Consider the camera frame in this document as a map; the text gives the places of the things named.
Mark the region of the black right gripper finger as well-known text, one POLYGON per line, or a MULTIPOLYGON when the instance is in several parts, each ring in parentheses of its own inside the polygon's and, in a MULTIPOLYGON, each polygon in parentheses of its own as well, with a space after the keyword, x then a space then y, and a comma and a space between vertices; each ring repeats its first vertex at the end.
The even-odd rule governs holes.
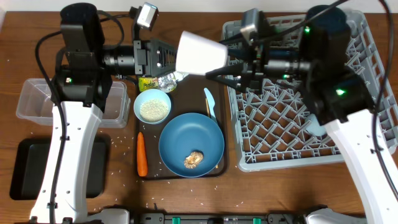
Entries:
POLYGON ((216 81, 220 84, 231 87, 235 90, 244 90, 244 86, 239 80, 226 78, 228 75, 240 75, 242 68, 240 67, 222 67, 205 73, 205 78, 216 81))
POLYGON ((228 45, 228 55, 238 59, 257 59, 257 52, 249 45, 228 45))

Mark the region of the pink cup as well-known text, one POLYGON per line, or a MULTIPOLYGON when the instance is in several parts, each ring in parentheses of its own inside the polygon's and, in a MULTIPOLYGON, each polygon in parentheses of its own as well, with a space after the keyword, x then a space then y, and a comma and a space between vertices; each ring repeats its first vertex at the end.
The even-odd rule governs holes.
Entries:
POLYGON ((175 69, 180 73, 205 75, 207 72, 224 67, 227 58, 227 46, 183 31, 178 43, 175 69))

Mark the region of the light blue rice bowl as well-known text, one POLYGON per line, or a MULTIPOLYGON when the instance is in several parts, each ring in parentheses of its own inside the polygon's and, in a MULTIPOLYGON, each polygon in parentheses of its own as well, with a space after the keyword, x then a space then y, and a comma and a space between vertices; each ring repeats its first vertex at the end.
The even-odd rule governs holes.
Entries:
POLYGON ((147 124, 163 122, 171 112, 171 100, 161 90, 150 89, 138 94, 134 100, 134 114, 139 121, 147 124))

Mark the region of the light blue cup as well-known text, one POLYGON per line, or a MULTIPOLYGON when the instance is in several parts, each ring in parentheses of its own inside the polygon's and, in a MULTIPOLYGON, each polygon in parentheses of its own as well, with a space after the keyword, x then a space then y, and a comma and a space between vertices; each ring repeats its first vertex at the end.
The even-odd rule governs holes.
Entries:
POLYGON ((317 117, 314 114, 310 114, 306 121, 309 125, 306 127, 308 133, 314 136, 323 136, 326 134, 326 129, 318 123, 317 117))

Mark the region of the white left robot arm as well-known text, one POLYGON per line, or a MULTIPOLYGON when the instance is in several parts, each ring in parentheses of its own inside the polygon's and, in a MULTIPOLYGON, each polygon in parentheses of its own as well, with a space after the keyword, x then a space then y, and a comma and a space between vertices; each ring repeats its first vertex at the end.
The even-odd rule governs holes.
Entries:
POLYGON ((31 223, 131 223, 128 210, 104 208, 91 215, 86 186, 96 132, 102 122, 113 76, 133 80, 160 76, 175 69, 175 49, 159 40, 143 41, 141 29, 151 30, 159 15, 145 2, 128 17, 132 44, 106 45, 102 23, 116 16, 81 2, 61 10, 59 34, 64 47, 56 56, 55 75, 46 78, 54 103, 52 140, 44 179, 31 223))

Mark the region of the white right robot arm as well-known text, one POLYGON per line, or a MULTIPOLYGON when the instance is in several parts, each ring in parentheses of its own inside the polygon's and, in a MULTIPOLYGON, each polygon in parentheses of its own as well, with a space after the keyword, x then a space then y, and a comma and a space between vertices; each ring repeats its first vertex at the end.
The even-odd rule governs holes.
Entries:
POLYGON ((382 136, 381 101, 346 64, 351 29, 339 2, 310 8, 305 19, 286 30, 271 26, 264 13, 244 13, 241 29, 222 41, 242 43, 228 54, 240 59, 205 72, 209 80, 238 91, 260 90, 264 79, 298 91, 307 109, 340 150, 369 223, 397 221, 397 166, 382 136))

